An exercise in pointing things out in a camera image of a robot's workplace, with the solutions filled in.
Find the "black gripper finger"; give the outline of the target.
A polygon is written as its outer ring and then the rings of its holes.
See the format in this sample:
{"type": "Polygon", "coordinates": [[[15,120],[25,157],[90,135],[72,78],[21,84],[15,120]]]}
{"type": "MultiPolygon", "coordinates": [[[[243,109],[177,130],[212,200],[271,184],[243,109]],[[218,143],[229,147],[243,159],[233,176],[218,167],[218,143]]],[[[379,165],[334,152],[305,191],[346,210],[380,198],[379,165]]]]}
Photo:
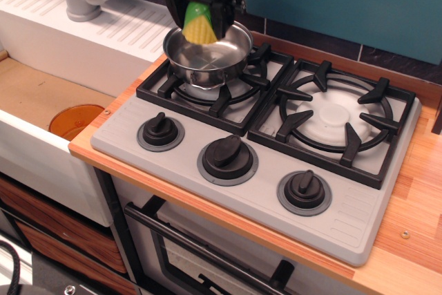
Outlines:
{"type": "Polygon", "coordinates": [[[174,22],[179,28],[184,27],[186,10],[189,4],[188,0],[165,0],[174,22]]]}
{"type": "Polygon", "coordinates": [[[223,39],[233,25],[236,4],[233,1],[212,1],[209,5],[211,25],[217,39],[223,39]]]}

